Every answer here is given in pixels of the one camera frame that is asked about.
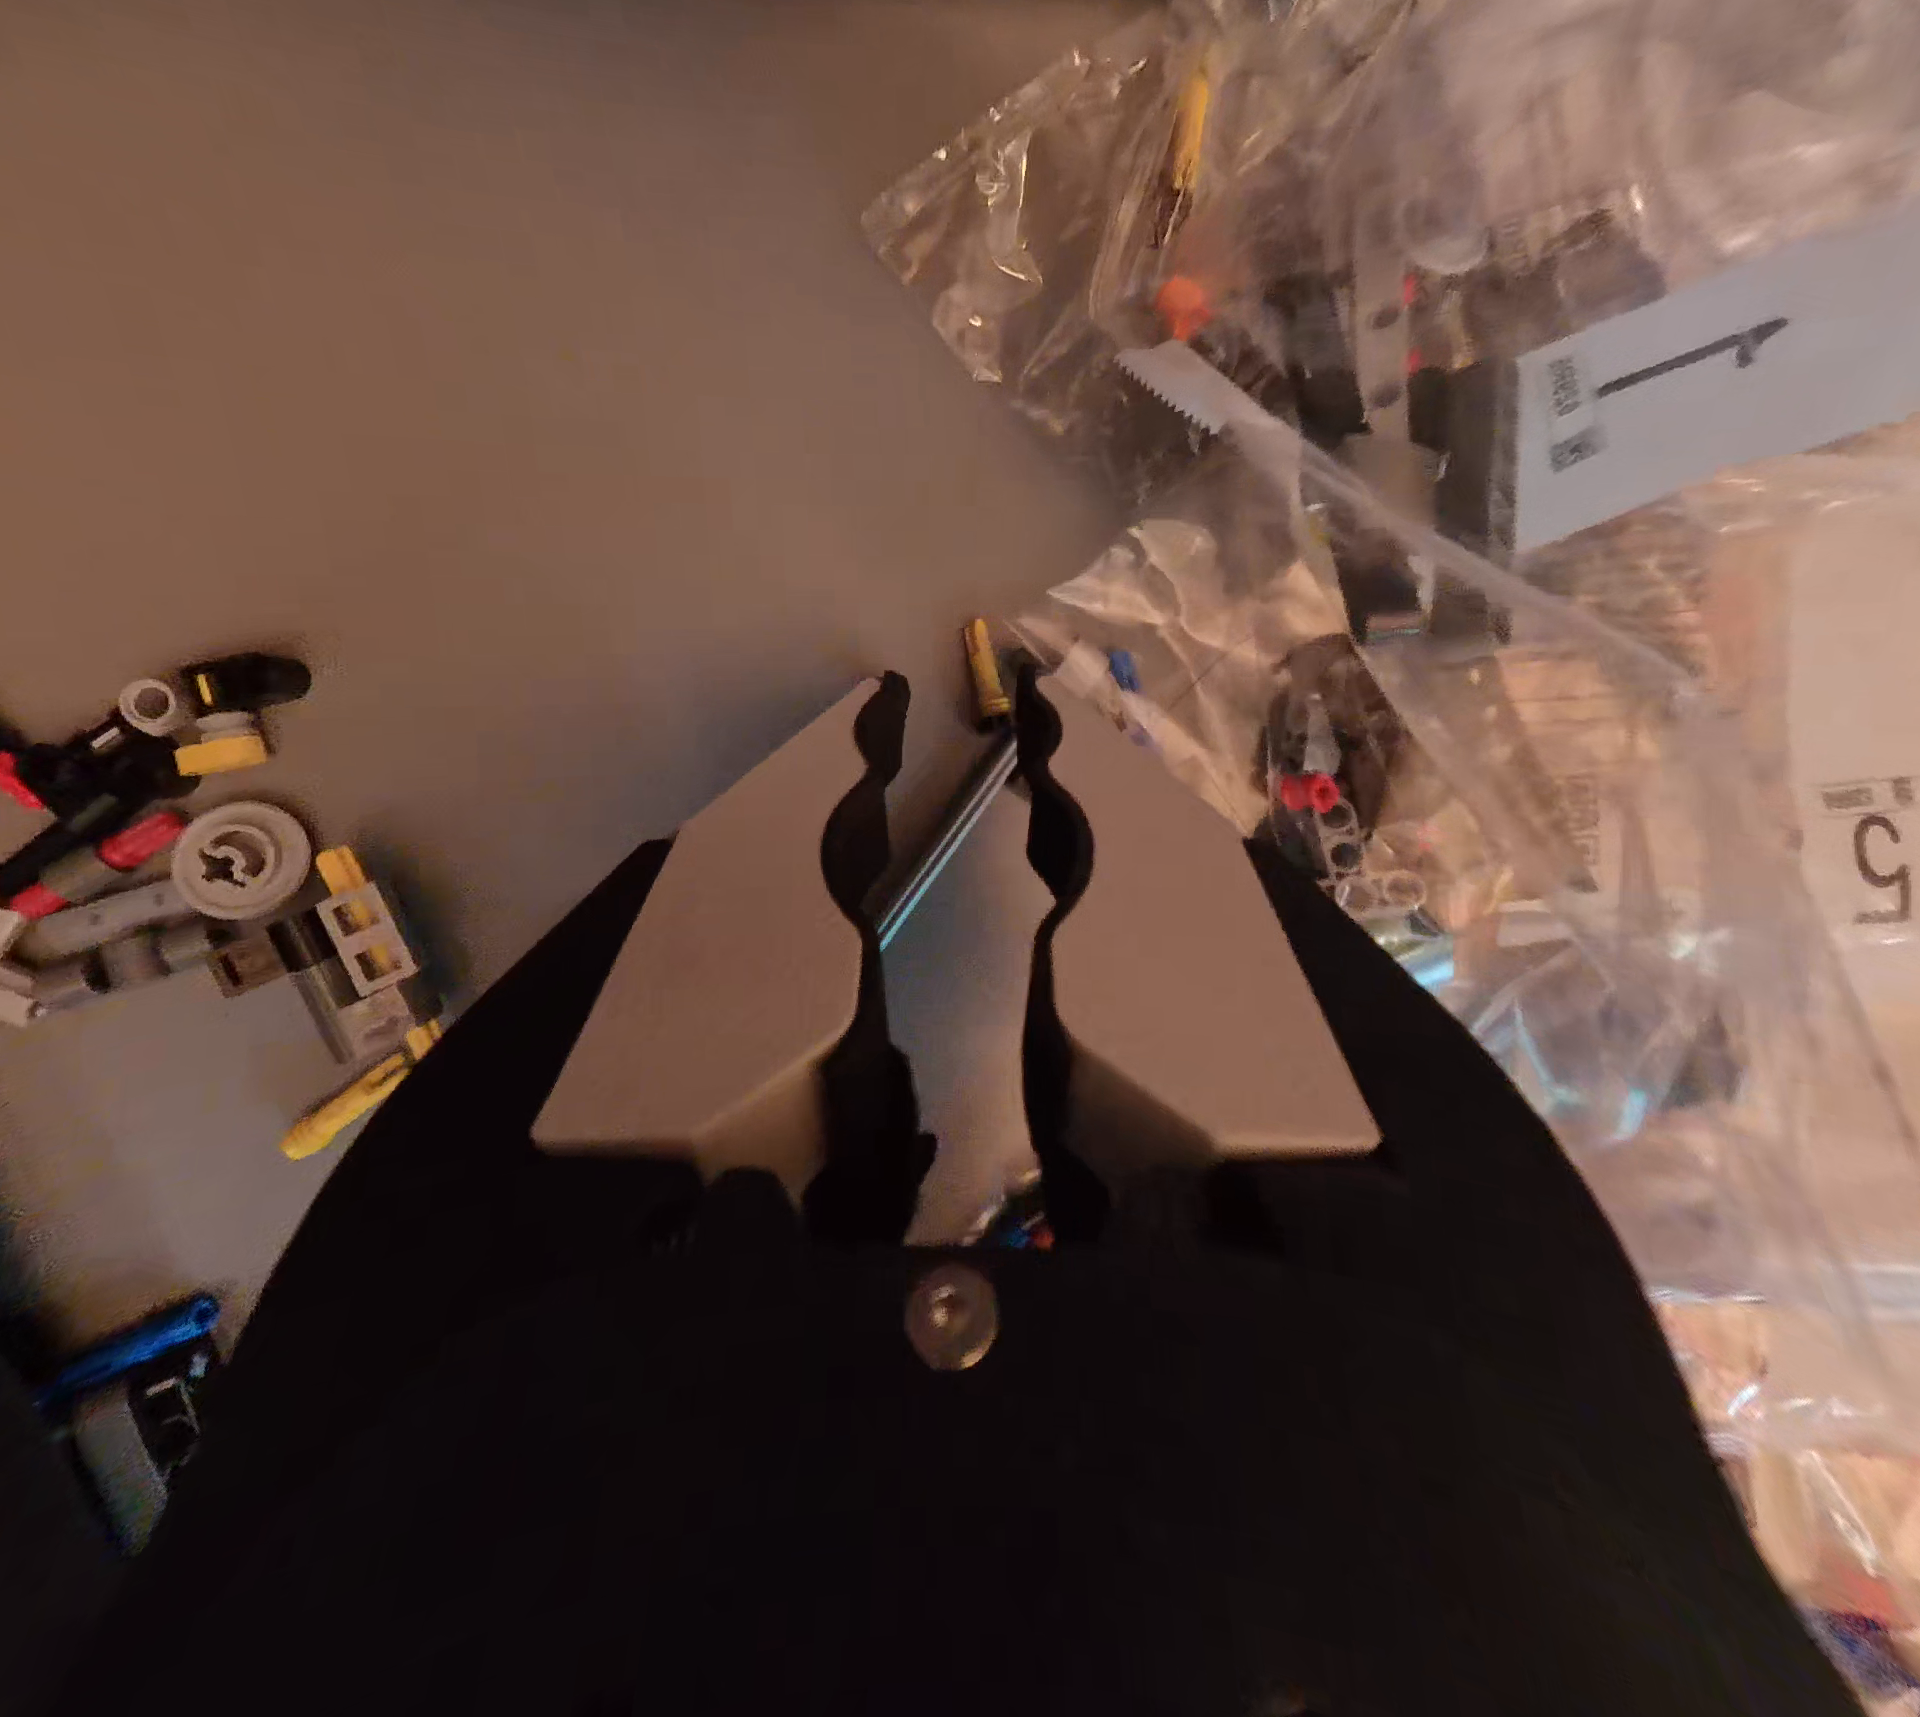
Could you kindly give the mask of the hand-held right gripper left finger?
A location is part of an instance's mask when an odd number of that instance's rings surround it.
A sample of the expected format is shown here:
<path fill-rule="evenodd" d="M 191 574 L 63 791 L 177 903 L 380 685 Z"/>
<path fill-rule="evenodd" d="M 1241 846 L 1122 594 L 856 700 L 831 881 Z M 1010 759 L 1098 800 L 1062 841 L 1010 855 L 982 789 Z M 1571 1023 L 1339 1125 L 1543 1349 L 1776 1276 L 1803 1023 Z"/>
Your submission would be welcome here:
<path fill-rule="evenodd" d="M 532 1125 L 561 1158 L 773 1177 L 805 1224 L 901 1243 L 936 1152 L 868 908 L 905 675 L 860 679 L 669 841 Z"/>

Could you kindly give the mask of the grey yellow lego connector assembly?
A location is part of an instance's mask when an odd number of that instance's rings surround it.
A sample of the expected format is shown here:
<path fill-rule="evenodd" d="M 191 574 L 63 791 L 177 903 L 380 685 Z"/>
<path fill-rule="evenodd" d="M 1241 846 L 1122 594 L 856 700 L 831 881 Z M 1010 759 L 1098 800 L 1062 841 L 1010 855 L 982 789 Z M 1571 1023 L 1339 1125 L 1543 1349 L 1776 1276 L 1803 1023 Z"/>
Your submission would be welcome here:
<path fill-rule="evenodd" d="M 209 970 L 238 999 L 288 984 L 338 1066 L 417 1064 L 441 1039 L 442 1000 L 409 927 L 348 844 L 325 849 L 315 881 L 271 923 L 217 929 Z"/>

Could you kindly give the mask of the pile of clear lego bags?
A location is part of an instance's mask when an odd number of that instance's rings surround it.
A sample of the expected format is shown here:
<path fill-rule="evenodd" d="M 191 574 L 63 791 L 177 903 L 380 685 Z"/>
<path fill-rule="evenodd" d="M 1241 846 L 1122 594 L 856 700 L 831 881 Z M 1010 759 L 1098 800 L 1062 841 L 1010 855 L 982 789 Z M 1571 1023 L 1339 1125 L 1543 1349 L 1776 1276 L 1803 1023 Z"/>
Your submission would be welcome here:
<path fill-rule="evenodd" d="M 862 217 L 1138 507 L 1014 641 L 1466 1024 L 1597 1186 L 1747 1526 L 1916 1713 L 1916 1032 L 1815 955 L 1652 1032 L 1456 984 L 1473 819 L 1378 743 L 1314 512 L 1515 566 L 1722 472 L 1916 462 L 1916 0 L 1169 0 Z"/>

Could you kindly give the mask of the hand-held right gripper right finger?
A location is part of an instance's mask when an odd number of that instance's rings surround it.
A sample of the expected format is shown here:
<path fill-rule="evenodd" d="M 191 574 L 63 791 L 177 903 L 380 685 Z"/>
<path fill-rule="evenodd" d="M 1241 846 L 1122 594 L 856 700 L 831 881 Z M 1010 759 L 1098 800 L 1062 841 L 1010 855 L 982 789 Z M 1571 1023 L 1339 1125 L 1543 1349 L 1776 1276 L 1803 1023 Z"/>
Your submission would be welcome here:
<path fill-rule="evenodd" d="M 1058 1245 L 1162 1177 L 1380 1152 L 1380 1125 L 1237 829 L 1058 679 L 1017 686 L 1048 892 L 1021 1105 Z"/>

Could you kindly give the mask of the blue lego axle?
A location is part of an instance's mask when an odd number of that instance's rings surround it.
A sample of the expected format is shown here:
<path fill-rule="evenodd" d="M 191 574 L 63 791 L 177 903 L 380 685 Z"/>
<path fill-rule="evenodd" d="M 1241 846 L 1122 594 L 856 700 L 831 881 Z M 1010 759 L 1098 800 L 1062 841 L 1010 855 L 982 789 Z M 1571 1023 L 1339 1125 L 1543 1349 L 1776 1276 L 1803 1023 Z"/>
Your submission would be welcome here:
<path fill-rule="evenodd" d="M 187 1354 L 214 1349 L 222 1300 L 207 1290 L 159 1306 L 61 1360 L 37 1386 L 42 1417 L 70 1410 L 82 1396 Z"/>

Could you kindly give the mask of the grey lego pulley wheel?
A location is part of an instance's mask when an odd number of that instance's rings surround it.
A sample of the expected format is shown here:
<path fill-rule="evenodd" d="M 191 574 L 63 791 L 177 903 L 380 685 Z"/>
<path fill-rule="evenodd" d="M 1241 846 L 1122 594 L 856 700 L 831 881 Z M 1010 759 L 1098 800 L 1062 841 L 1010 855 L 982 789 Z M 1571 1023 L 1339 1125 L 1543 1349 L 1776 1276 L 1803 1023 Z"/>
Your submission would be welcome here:
<path fill-rule="evenodd" d="M 235 927 L 286 906 L 315 856 L 308 829 L 288 809 L 236 799 L 187 825 L 171 849 L 168 874 L 191 911 Z"/>

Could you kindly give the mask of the yellow lego axle pin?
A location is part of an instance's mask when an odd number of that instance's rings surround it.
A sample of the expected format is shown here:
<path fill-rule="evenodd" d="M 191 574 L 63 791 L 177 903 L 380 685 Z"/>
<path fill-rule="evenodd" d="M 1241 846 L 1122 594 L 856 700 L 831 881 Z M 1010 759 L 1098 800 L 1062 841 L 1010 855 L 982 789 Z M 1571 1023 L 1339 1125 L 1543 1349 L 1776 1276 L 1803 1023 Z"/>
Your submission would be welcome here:
<path fill-rule="evenodd" d="M 413 1072 L 417 1061 L 398 1051 L 361 1072 L 303 1115 L 279 1140 L 286 1160 L 307 1160 L 325 1152 L 338 1136 L 376 1110 Z"/>

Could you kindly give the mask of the black yellow lego connector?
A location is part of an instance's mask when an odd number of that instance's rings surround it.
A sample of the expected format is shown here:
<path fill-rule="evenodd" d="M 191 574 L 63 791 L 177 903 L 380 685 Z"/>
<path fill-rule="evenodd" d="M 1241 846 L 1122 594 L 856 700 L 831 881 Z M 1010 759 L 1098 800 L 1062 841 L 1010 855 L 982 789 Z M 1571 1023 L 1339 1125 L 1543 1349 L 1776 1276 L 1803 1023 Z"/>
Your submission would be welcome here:
<path fill-rule="evenodd" d="M 175 751 L 177 773 L 203 783 L 269 765 L 277 755 L 271 716 L 312 686 L 312 668 L 286 652 L 240 650 L 182 667 L 188 734 Z"/>

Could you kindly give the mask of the large clear bag white label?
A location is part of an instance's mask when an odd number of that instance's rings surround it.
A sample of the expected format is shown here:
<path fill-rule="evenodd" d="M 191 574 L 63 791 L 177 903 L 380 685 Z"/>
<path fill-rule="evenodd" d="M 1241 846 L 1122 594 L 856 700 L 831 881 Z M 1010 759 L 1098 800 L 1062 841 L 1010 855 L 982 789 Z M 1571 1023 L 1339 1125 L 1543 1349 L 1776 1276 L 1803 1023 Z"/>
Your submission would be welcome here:
<path fill-rule="evenodd" d="M 1648 1035 L 1784 991 L 1797 865 L 1884 1039 L 1916 1032 L 1916 462 L 1844 446 L 1722 472 L 1519 565 L 1312 515 L 1378 743 L 1473 819 L 1499 888 L 1442 927 L 1547 1021 Z M 1494 897 L 1502 915 L 1494 917 Z"/>

